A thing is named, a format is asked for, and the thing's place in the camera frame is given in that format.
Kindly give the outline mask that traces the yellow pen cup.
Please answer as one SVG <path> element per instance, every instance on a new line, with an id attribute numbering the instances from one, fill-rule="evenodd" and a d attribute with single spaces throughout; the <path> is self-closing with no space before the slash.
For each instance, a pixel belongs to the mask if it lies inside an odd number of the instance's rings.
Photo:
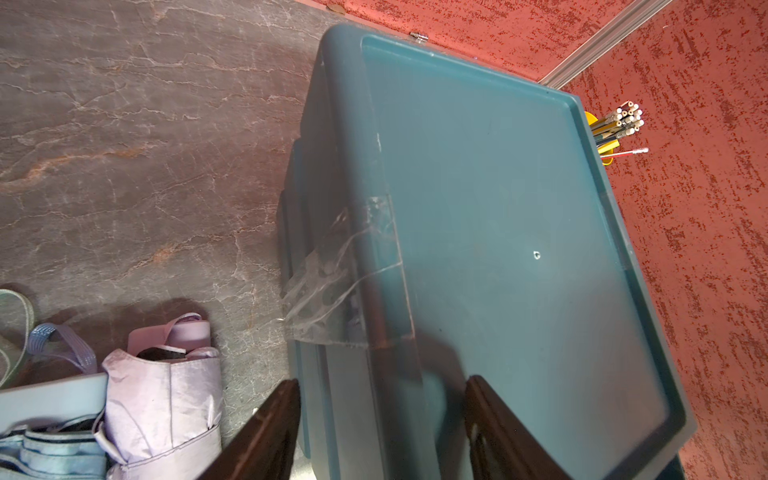
<path id="1" fill-rule="evenodd" d="M 620 146 L 619 141 L 615 138 L 621 125 L 620 115 L 612 113 L 606 117 L 598 118 L 596 115 L 586 111 L 585 117 L 596 143 L 598 153 L 603 157 L 604 164 L 609 165 L 612 160 L 607 159 L 607 155 L 613 154 Z"/>

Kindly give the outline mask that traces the clear tape on cabinet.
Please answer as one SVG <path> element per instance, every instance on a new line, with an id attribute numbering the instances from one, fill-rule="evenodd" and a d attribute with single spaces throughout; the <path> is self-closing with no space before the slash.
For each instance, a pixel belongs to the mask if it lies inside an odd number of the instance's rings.
<path id="1" fill-rule="evenodd" d="M 278 248 L 286 338 L 367 349 L 414 339 L 391 196 L 342 207 L 317 235 L 310 226 L 306 202 L 283 193 Z"/>

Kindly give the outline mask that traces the left lilac umbrella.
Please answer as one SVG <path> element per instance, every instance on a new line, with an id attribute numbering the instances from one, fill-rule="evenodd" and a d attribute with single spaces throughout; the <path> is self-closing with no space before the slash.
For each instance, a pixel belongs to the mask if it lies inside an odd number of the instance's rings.
<path id="1" fill-rule="evenodd" d="M 223 384 L 211 325 L 183 314 L 132 331 L 106 356 L 106 402 L 92 432 L 109 479 L 196 479 L 222 451 Z"/>

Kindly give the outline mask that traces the right aluminium corner post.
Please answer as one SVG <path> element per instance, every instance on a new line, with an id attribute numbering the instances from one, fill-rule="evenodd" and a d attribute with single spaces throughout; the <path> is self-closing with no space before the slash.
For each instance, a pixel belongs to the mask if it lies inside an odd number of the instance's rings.
<path id="1" fill-rule="evenodd" d="M 672 0 L 633 1 L 545 75 L 539 84 L 552 89 L 566 86 L 670 3 Z"/>

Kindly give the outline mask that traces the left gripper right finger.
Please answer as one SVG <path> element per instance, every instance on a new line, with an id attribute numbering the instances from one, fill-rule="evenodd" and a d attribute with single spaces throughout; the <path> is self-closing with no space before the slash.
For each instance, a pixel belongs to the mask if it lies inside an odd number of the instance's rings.
<path id="1" fill-rule="evenodd" d="M 467 380 L 464 423 L 475 479 L 569 477 L 480 375 Z"/>

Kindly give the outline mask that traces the light blue umbrella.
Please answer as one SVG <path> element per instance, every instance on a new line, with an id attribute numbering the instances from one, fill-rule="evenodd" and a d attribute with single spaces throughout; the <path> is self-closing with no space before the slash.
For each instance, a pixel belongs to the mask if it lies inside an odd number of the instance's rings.
<path id="1" fill-rule="evenodd" d="M 107 375 L 91 347 L 64 325 L 40 324 L 26 352 L 64 359 L 78 376 L 1 392 L 3 479 L 104 479 L 107 457 L 92 433 L 106 401 Z"/>

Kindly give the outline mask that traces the pens in cup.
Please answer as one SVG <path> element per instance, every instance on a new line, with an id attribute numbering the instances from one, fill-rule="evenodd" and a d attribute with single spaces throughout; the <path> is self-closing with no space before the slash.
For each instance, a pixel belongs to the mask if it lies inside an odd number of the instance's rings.
<path id="1" fill-rule="evenodd" d="M 636 102 L 625 101 L 622 104 L 620 104 L 618 107 L 613 108 L 609 113 L 603 116 L 597 116 L 597 117 L 598 118 L 606 117 L 608 114 L 612 114 L 612 113 L 619 114 L 621 119 L 621 125 L 619 127 L 618 132 L 615 135 L 615 138 L 619 141 L 619 143 L 622 139 L 630 137 L 636 134 L 637 132 L 639 132 L 642 129 L 642 127 L 645 125 L 645 121 L 642 118 L 643 110 L 640 108 L 640 105 Z M 630 151 L 622 151 L 622 152 L 618 152 L 617 149 L 614 151 L 613 154 L 607 155 L 607 159 L 611 159 L 613 162 L 613 160 L 619 156 L 635 155 L 635 154 L 648 152 L 647 148 L 630 150 Z"/>

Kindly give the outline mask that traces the left sage green umbrella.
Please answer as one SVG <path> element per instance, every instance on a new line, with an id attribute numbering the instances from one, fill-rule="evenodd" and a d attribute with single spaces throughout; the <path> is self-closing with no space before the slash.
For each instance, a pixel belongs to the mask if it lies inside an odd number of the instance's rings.
<path id="1" fill-rule="evenodd" d="M 28 341 L 36 326 L 29 298 L 13 289 L 1 289 L 1 388 L 14 386 L 28 362 Z"/>

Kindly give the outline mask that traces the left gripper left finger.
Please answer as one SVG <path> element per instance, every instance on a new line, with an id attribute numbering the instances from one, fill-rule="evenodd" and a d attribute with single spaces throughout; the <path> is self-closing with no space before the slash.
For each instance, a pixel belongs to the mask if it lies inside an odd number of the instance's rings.
<path id="1" fill-rule="evenodd" d="M 280 382 L 201 480 L 288 480 L 301 419 L 300 386 Z"/>

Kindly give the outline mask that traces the teal three-drawer cabinet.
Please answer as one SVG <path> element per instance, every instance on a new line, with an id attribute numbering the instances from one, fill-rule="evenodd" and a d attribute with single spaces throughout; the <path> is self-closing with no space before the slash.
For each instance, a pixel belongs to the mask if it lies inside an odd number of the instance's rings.
<path id="1" fill-rule="evenodd" d="M 573 479 L 681 479 L 696 422 L 580 100 L 355 25 L 322 36 L 280 197 L 389 195 L 415 337 L 291 341 L 318 479 L 469 479 L 482 376 Z"/>

